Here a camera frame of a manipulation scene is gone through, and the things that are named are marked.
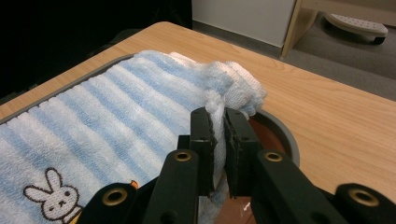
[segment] towel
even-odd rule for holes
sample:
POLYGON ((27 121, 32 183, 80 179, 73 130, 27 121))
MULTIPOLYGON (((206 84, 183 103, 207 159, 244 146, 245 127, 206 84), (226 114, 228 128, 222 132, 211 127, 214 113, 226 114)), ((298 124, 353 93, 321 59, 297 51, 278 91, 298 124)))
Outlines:
POLYGON ((211 223, 226 197, 224 107, 248 118, 265 96, 238 63, 138 52, 0 125, 0 223, 73 223, 102 187, 145 185, 202 106, 218 141, 217 190, 198 209, 211 223))

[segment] gray carpet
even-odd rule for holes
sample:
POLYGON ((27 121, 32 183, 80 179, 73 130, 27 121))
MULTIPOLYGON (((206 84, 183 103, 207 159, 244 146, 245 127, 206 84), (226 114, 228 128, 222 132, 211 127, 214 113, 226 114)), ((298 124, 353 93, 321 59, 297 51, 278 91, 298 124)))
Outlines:
POLYGON ((193 30, 280 60, 320 76, 396 101, 396 27, 387 26, 384 43, 373 45, 373 37, 324 28, 319 13, 315 23, 281 59, 280 48, 195 21, 193 30))

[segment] rabbit cartoon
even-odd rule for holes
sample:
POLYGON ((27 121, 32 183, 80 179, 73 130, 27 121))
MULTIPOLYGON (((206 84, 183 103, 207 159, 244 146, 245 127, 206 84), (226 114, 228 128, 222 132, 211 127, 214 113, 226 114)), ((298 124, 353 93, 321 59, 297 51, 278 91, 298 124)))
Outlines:
POLYGON ((55 168, 46 170, 49 190, 37 186, 26 186, 24 196, 35 203, 41 203, 41 212, 44 218, 64 224, 77 221, 82 207, 78 205, 78 190, 62 183, 62 176, 55 168))

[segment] white object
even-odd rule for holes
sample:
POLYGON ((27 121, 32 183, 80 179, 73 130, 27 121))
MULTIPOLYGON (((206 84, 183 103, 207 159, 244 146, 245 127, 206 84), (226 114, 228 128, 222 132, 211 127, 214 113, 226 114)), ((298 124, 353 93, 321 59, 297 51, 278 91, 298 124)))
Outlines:
POLYGON ((387 27, 378 22, 364 21, 330 13, 326 13, 325 18, 332 25, 357 35, 386 37, 388 34, 387 27))
POLYGON ((192 0, 192 19, 281 48, 294 0, 192 0))

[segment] wall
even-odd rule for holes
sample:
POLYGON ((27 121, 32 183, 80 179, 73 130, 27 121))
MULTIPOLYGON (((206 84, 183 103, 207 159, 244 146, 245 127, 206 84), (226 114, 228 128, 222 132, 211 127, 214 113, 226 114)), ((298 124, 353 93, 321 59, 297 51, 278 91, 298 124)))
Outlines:
POLYGON ((295 0, 192 0, 192 19, 282 47, 295 0))

